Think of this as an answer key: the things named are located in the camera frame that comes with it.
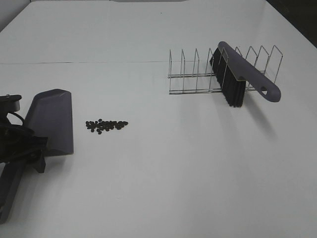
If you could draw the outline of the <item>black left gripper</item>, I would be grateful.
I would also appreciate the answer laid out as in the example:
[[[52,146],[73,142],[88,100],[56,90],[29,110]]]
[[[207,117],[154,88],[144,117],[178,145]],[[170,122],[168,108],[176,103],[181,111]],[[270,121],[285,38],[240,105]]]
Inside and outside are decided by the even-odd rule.
[[[36,136],[34,130],[25,127],[25,120],[17,116],[22,124],[12,124],[6,117],[0,117],[0,163],[11,163],[26,159],[26,164],[43,174],[46,168],[44,153],[48,138]]]

